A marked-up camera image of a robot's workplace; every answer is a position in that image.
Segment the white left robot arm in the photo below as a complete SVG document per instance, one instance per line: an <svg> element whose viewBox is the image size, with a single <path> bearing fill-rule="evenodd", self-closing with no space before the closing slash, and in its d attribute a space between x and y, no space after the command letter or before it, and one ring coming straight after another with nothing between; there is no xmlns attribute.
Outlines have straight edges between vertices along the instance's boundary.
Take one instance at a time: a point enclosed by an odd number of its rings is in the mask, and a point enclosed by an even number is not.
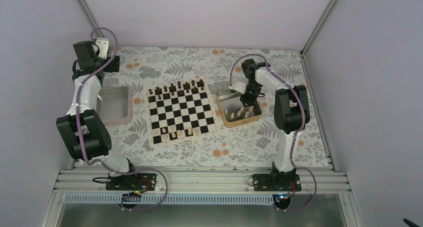
<svg viewBox="0 0 423 227"><path fill-rule="evenodd" d="M107 165L111 176L122 172L119 183L128 190L135 188L139 176L130 171L127 159L111 150L109 132L96 112L98 94L107 72L119 71L119 57L110 57L109 40L97 38L73 45L77 60L72 66L75 84L74 97L66 115L56 120L56 126L70 154L75 159L94 163L100 160Z"/></svg>

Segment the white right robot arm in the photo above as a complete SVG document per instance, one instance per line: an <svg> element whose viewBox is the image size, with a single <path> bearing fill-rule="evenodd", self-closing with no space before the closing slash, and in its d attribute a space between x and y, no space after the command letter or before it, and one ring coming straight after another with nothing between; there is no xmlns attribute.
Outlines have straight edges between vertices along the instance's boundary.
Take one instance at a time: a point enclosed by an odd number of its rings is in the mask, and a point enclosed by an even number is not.
<svg viewBox="0 0 423 227"><path fill-rule="evenodd" d="M252 106L261 93L262 87L274 95L274 122L281 131L278 151L270 171L270 184L281 191L295 182L296 166L293 156L298 136L310 119L308 94L305 86L291 86L270 70L267 62L256 63L253 59L244 61L242 70L248 79L241 95L244 106Z"/></svg>

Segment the gold metal tin tray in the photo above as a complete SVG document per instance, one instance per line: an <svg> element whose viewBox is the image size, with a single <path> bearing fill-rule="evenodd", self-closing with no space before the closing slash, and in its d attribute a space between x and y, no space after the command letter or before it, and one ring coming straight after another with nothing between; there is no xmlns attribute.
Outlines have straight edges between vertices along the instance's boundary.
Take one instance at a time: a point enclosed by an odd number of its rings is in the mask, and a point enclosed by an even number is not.
<svg viewBox="0 0 423 227"><path fill-rule="evenodd" d="M244 105L240 98L240 92L230 89L216 93L219 113L227 128L252 123L261 118L262 110L257 101L253 105Z"/></svg>

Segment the pink tin lid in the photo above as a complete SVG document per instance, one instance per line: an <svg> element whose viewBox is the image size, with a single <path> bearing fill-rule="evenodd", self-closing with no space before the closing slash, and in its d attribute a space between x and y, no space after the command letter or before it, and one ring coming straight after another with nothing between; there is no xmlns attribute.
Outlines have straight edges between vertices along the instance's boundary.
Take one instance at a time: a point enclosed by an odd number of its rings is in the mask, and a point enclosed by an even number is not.
<svg viewBox="0 0 423 227"><path fill-rule="evenodd" d="M106 127L126 125L132 121L132 91L127 86L101 88L96 112Z"/></svg>

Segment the floral patterned table mat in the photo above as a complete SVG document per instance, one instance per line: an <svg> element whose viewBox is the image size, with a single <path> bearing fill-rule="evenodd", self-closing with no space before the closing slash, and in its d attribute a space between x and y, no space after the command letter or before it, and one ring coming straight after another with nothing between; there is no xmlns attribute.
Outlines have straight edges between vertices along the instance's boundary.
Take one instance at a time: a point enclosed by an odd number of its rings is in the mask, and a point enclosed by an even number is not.
<svg viewBox="0 0 423 227"><path fill-rule="evenodd" d="M110 126L113 149L137 166L270 167L278 144L274 98L259 99L262 117L217 134L162 147L149 144L143 89L202 78L211 96L244 81L239 58L267 59L273 71L291 85L306 85L296 50L213 49L186 47L120 47L120 72L108 73L104 87L127 86L133 94L133 117L126 125Z"/></svg>

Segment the black white chessboard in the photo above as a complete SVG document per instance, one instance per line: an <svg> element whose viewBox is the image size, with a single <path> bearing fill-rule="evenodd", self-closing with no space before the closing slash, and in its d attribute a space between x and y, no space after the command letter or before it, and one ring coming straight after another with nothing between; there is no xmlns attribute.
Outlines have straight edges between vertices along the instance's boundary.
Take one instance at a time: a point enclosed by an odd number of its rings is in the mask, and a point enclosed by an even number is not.
<svg viewBox="0 0 423 227"><path fill-rule="evenodd" d="M211 94L204 79L195 78L188 82L178 81L145 88L143 94L151 148L204 138L220 131ZM166 128L166 134L162 133L162 128ZM188 136L189 128L193 131L191 136ZM194 134L195 128L200 129L198 135ZM160 132L157 136L153 135L155 129ZM178 130L182 130L183 136L170 140L169 134L175 132L177 135ZM169 136L166 142L162 141L162 135Z"/></svg>

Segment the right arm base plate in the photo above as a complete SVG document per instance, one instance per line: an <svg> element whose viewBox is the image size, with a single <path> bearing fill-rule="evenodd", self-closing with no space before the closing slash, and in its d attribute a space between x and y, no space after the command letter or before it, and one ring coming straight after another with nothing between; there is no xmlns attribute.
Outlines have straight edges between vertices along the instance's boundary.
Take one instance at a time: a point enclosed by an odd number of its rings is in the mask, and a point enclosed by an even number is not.
<svg viewBox="0 0 423 227"><path fill-rule="evenodd" d="M272 177L271 174L254 174L252 178L256 192L302 191L301 181L297 174L284 174L281 177Z"/></svg>

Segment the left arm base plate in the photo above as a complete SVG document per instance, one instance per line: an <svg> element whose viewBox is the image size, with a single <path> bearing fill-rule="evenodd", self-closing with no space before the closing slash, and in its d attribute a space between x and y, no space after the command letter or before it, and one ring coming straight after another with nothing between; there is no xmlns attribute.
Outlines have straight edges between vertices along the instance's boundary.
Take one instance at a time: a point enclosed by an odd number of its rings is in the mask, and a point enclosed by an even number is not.
<svg viewBox="0 0 423 227"><path fill-rule="evenodd" d="M153 191L157 175L154 173L137 173L134 175L120 175L109 177L106 184L108 191Z"/></svg>

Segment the aluminium rail frame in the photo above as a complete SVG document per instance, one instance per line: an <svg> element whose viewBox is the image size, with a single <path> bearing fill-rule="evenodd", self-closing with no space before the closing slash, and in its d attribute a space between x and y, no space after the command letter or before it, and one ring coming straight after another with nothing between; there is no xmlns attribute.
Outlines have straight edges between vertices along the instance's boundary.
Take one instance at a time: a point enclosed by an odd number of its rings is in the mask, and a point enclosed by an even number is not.
<svg viewBox="0 0 423 227"><path fill-rule="evenodd" d="M155 194L165 191L168 181L170 194L252 194L254 188L248 185L253 174L267 174L268 168L188 168L159 167L163 175L157 176ZM298 170L303 194L313 193L313 180L319 194L349 194L352 189L344 172L331 169L313 168L310 176L307 171ZM61 170L54 184L54 192L104 193L105 184L92 181L94 177L106 177L107 171L100 167L83 167Z"/></svg>

